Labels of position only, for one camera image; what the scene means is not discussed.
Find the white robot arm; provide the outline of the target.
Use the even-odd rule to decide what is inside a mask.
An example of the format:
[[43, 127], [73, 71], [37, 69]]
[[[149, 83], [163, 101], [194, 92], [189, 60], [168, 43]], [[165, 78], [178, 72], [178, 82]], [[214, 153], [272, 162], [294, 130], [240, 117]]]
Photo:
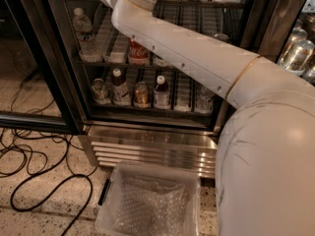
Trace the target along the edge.
[[160, 20], [157, 0], [100, 0], [111, 22], [235, 109], [216, 158], [220, 236], [315, 236], [315, 88], [270, 60]]

